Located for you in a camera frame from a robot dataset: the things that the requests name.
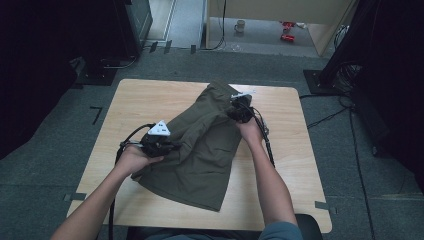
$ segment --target gray shirt sleeve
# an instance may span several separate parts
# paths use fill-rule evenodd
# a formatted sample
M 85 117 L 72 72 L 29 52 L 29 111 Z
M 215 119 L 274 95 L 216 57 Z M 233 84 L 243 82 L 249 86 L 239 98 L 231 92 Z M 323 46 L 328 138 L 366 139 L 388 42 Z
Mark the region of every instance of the gray shirt sleeve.
M 289 222 L 275 222 L 265 227 L 259 240 L 302 240 L 299 227 Z

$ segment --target forearm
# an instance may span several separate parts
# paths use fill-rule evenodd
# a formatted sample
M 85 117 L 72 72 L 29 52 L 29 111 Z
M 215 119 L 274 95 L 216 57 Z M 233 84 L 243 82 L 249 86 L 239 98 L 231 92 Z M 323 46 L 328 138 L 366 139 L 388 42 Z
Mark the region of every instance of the forearm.
M 52 239 L 95 239 L 126 175 L 112 171 L 65 220 Z
M 248 143 L 256 172 L 259 202 L 265 225 L 286 221 L 297 225 L 287 186 L 260 143 Z

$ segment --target gray carpet floor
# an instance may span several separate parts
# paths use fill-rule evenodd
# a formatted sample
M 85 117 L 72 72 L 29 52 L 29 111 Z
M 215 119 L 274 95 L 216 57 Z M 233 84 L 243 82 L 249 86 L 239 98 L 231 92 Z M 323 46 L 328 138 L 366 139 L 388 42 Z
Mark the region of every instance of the gray carpet floor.
M 0 239 L 47 239 L 63 222 L 107 109 L 124 78 L 294 87 L 309 94 L 303 69 L 322 69 L 328 59 L 171 49 L 143 52 L 117 72 L 112 86 L 70 89 L 33 138 L 0 161 Z M 306 122 L 339 111 L 338 97 L 302 99 Z M 93 124 L 97 110 L 99 120 Z M 345 111 L 309 130 L 333 230 L 324 239 L 422 239 L 424 197 L 413 175 L 396 160 L 375 158 L 360 116 L 352 113 L 360 167 Z M 369 221 L 361 176 L 369 203 Z M 115 227 L 116 239 L 125 227 Z M 106 239 L 106 228 L 100 239 Z

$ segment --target wire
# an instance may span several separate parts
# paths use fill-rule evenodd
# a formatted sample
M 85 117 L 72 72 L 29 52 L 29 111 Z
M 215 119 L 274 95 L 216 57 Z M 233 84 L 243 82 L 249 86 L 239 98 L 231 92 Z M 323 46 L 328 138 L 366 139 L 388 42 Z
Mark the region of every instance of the wire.
M 219 43 L 214 48 L 210 48 L 210 49 L 206 48 L 205 50 L 209 50 L 209 51 L 216 50 L 219 47 L 221 47 L 222 43 L 225 43 L 225 12 L 226 12 L 226 9 L 227 9 L 227 0 L 224 1 L 224 10 L 223 10 L 223 13 L 222 13 L 222 36 L 221 36 L 221 40 L 219 40 Z
M 373 224 L 372 218 L 371 218 L 371 211 L 370 211 L 370 206 L 369 206 L 369 202 L 368 202 L 367 190 L 365 189 L 364 178 L 362 176 L 361 164 L 360 164 L 360 161 L 359 161 L 359 154 L 358 154 L 358 143 L 356 141 L 355 128 L 353 127 L 352 114 L 353 114 L 353 110 L 351 109 L 350 114 L 349 114 L 349 122 L 350 122 L 350 129 L 352 131 L 353 144 L 354 144 L 354 148 L 355 148 L 356 166 L 358 168 L 362 192 L 363 192 L 364 198 L 365 198 L 365 206 L 367 208 L 368 221 L 370 223 L 370 228 L 371 228 L 371 237 L 372 237 L 373 240 L 375 240 L 374 224 Z
M 265 146 L 266 146 L 266 150 L 268 152 L 269 161 L 271 162 L 272 166 L 274 166 L 274 168 L 275 168 L 274 156 L 272 155 L 272 150 L 271 150 L 271 143 L 269 142 L 269 139 L 268 139 L 268 128 L 266 127 L 266 123 L 265 123 L 261 113 L 256 108 L 252 107 L 252 109 L 253 109 L 253 111 L 252 111 L 250 107 L 244 105 L 243 103 L 239 102 L 239 104 L 242 107 L 244 107 L 246 110 L 248 110 L 252 114 L 252 117 L 255 118 L 256 124 L 258 124 L 258 127 L 262 132 L 262 137 L 264 138 L 264 141 L 265 141 Z M 259 114 L 259 117 L 261 119 L 256 117 L 256 114 L 254 113 L 254 111 L 256 111 Z
M 118 163 L 119 159 L 121 158 L 121 155 L 124 151 L 124 148 L 125 148 L 126 144 L 128 143 L 128 141 L 130 140 L 130 138 L 132 138 L 141 129 L 143 129 L 145 127 L 152 128 L 154 125 L 155 124 L 145 124 L 143 126 L 138 127 L 130 135 L 128 135 L 128 137 L 123 142 L 121 142 L 121 144 L 119 145 L 119 149 L 116 153 L 115 165 L 116 165 L 116 163 Z M 113 240 L 113 215 L 114 215 L 114 212 L 115 212 L 115 199 L 113 199 L 113 202 L 110 205 L 110 209 L 109 209 L 109 228 L 108 228 L 109 240 Z
M 380 5 L 381 5 L 381 0 L 378 1 L 377 7 L 376 7 L 376 11 L 374 14 L 374 20 L 372 23 L 372 28 L 371 28 L 371 37 L 370 37 L 370 41 L 369 41 L 369 46 L 368 46 L 368 53 L 366 55 L 369 54 L 369 52 L 372 49 L 373 46 L 373 38 L 374 38 L 374 30 L 375 30 L 375 26 L 377 23 L 377 16 L 378 16 L 378 12 L 380 9 Z M 343 36 L 347 33 L 349 29 L 349 26 L 342 26 L 334 39 L 334 47 L 337 49 L 338 45 L 339 45 L 339 38 L 341 37 L 341 35 L 343 34 Z M 334 68 L 333 71 L 337 71 L 337 75 L 336 75 L 336 80 L 335 82 L 338 80 L 341 84 L 342 84 L 342 91 L 346 90 L 346 89 L 352 89 L 355 86 L 354 80 L 356 75 L 359 73 L 358 69 L 358 65 L 363 63 L 365 60 L 367 59 L 367 56 L 362 57 L 362 59 L 358 59 L 355 61 L 348 61 L 348 62 L 343 62 L 340 63 L 337 67 Z
M 307 128 L 308 128 L 308 129 L 313 128 L 313 127 L 317 126 L 318 124 L 320 124 L 320 123 L 322 123 L 322 122 L 324 122 L 324 121 L 330 120 L 330 119 L 332 119 L 333 117 L 335 117 L 336 115 L 338 115 L 338 114 L 340 114 L 340 113 L 342 113 L 342 112 L 346 111 L 347 109 L 349 109 L 349 108 L 348 108 L 348 107 L 344 107 L 342 110 L 340 110 L 340 111 L 338 111 L 338 112 L 336 112 L 336 113 L 333 113 L 333 114 L 331 114 L 331 115 L 329 115 L 329 116 L 327 116 L 327 117 L 325 117 L 325 118 L 323 118 L 323 119 L 321 119 L 321 120 L 318 120 L 318 121 L 316 121 L 316 122 L 313 122 L 313 123 L 309 124 L 309 125 L 307 126 Z
M 347 99 L 349 99 L 350 100 L 350 105 L 346 105 L 346 104 L 344 104 L 343 103 L 343 101 L 342 101 L 342 98 L 343 97 L 345 97 L 345 98 L 347 98 Z M 343 95 L 343 96 L 339 96 L 339 104 L 342 106 L 342 107 L 345 107 L 345 108 L 354 108 L 354 104 L 353 104 L 353 102 L 352 102 L 352 99 L 350 98 L 350 96 L 347 96 L 347 95 Z
M 402 180 L 402 185 L 400 185 L 400 189 L 398 191 L 397 194 L 401 194 L 403 191 L 403 187 L 405 186 L 405 182 L 406 182 L 406 170 L 403 171 L 403 180 Z
M 332 97 L 334 95 L 319 95 L 319 94 L 309 94 L 309 95 L 302 95 L 299 97 L 299 99 L 304 99 L 304 98 L 311 98 L 311 97 Z
M 135 62 L 135 60 L 137 60 L 137 57 L 136 56 L 131 56 L 131 57 L 133 58 L 133 60 L 129 64 L 127 64 L 127 65 L 118 66 L 118 67 L 103 67 L 103 68 L 105 68 L 105 69 L 123 69 L 123 68 L 127 68 L 127 67 L 131 66 Z

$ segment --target red object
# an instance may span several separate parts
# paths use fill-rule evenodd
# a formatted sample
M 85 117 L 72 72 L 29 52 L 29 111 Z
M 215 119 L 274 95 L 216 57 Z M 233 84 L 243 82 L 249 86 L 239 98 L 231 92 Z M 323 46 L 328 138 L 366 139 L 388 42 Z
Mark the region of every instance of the red object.
M 281 40 L 287 41 L 287 42 L 294 42 L 294 36 L 283 34 L 281 35 Z
M 290 31 L 290 29 L 292 27 L 294 27 L 295 23 L 294 22 L 283 22 L 283 32 L 287 33 Z

